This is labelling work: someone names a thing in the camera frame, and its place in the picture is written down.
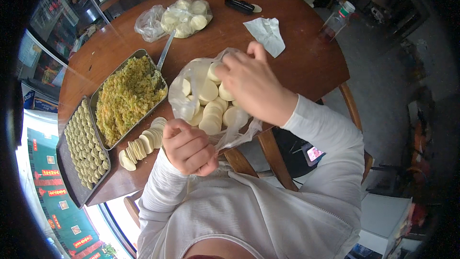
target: sleeve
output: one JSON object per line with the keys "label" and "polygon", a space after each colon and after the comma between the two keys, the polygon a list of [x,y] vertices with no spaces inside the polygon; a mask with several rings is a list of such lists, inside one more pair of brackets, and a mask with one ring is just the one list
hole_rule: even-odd
{"label": "sleeve", "polygon": [[169,162],[163,148],[160,148],[138,203],[141,225],[139,252],[155,244],[155,235],[165,227],[176,206],[184,200],[188,177]]}
{"label": "sleeve", "polygon": [[301,95],[282,128],[326,153],[300,191],[336,198],[361,209],[364,173],[361,131],[341,114]]}

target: baking tray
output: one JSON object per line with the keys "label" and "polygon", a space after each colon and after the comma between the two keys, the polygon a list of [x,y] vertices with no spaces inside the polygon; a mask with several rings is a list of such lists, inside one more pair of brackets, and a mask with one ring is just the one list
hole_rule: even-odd
{"label": "baking tray", "polygon": [[[136,52],[134,52],[130,57],[128,57],[125,61],[123,61],[122,64],[120,64],[120,66],[117,67],[117,69],[115,69],[112,74],[114,74],[115,72],[117,72],[118,70],[122,69],[124,66],[126,66],[126,64],[128,63],[128,60],[135,57],[135,58],[141,58],[143,56],[146,56],[150,63],[152,64],[152,67],[154,69],[156,69],[156,64],[153,62],[152,58],[150,57],[150,55],[147,53],[147,51],[145,49],[139,49],[137,50]],[[156,107],[162,103],[167,95],[168,95],[168,85],[166,84],[166,81],[164,80],[163,76],[161,76],[161,81],[162,81],[162,85],[160,86],[160,88],[163,88],[163,87],[166,87],[166,95],[155,105],[153,106],[152,109],[150,109],[141,119],[139,119],[112,147],[109,147],[105,144],[105,137],[104,135],[101,133],[101,131],[99,130],[98,126],[95,124],[96,123],[96,104],[98,102],[98,99],[99,99],[99,92],[102,90],[102,86],[104,85],[104,83],[107,81],[107,78],[104,80],[104,82],[101,84],[101,86],[99,86],[99,88],[96,90],[96,92],[91,96],[91,100],[89,101],[89,108],[90,108],[90,113],[91,113],[91,117],[92,117],[92,121],[94,123],[94,126],[96,127],[96,133],[98,134],[99,136],[99,141],[101,141],[102,143],[102,146],[106,149],[106,150],[112,150],[113,148],[117,147],[118,144],[123,141],[123,139],[131,132],[131,130],[133,130],[137,124],[139,124],[139,122],[141,122],[142,120],[144,120],[145,118],[147,118],[150,114],[152,114],[152,112],[156,109]]]}
{"label": "baking tray", "polygon": [[[69,120],[65,124],[69,124],[69,121],[72,119],[75,111],[77,111],[78,107],[81,105],[83,100],[88,99],[86,95],[78,103],[75,110],[72,112],[72,115],[69,117]],[[91,123],[93,128],[96,126],[93,119],[91,118]],[[104,181],[107,174],[112,169],[112,163],[110,162],[109,153],[104,148],[101,148],[104,151],[105,156],[107,157],[107,161],[109,162],[109,169],[105,172],[104,175],[101,176],[100,180],[97,184],[94,185],[92,190],[89,190],[88,187],[83,186],[81,184],[81,179],[78,178],[78,172],[75,170],[75,165],[72,162],[72,158],[70,157],[69,146],[67,144],[67,139],[65,137],[64,130],[62,134],[59,136],[59,140],[56,145],[56,157],[57,157],[57,165],[61,172],[62,180],[64,181],[64,185],[67,188],[67,192],[71,197],[72,201],[77,205],[78,209],[81,209],[83,205],[88,201],[89,197],[93,194],[99,184]]]}

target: black remote control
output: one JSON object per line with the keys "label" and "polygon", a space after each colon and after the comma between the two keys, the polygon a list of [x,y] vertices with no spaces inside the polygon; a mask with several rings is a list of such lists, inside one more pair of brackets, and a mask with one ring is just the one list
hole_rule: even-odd
{"label": "black remote control", "polygon": [[247,15],[253,14],[254,11],[254,6],[252,4],[242,0],[225,0],[225,4],[228,7]]}

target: hand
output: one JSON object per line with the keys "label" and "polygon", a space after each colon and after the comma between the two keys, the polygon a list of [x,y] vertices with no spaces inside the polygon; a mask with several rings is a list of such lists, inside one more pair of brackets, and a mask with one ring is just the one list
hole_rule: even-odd
{"label": "hand", "polygon": [[217,169],[217,153],[208,142],[208,135],[182,119],[166,123],[163,146],[170,163],[184,175],[209,175]]}
{"label": "hand", "polygon": [[241,52],[226,54],[223,64],[216,67],[216,75],[246,112],[283,126],[294,112],[298,96],[279,83],[268,66],[262,44],[251,42],[247,53],[255,58]]}

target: wooden table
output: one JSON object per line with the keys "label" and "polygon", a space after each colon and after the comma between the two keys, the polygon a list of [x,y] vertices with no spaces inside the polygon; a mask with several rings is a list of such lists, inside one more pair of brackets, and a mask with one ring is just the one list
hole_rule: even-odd
{"label": "wooden table", "polygon": [[[169,6],[176,0],[148,0],[130,9],[95,35],[70,59],[59,98],[58,129],[61,133],[73,109],[83,95],[92,95],[100,84],[129,55],[137,49],[146,49],[158,61],[167,37],[147,43],[134,32],[138,16],[153,5]],[[336,41],[323,44],[317,39],[323,20],[303,0],[245,0],[260,5],[263,11],[243,15],[224,5],[224,0],[207,0],[213,13],[210,24],[197,34],[175,38],[164,62],[162,73],[168,85],[192,59],[215,57],[226,47],[245,51],[254,40],[243,22],[258,17],[274,18],[280,22],[280,32],[286,49],[277,57],[268,55],[268,61],[281,84],[311,100],[317,100],[349,79],[342,51]],[[135,192],[145,186],[156,159],[157,151],[137,164],[137,170],[127,171],[118,163],[118,152],[127,147],[151,121],[163,116],[173,118],[168,102],[159,106],[150,118],[141,122],[110,152],[112,170],[100,184],[87,205],[99,204]],[[264,130],[271,126],[264,124]]]}

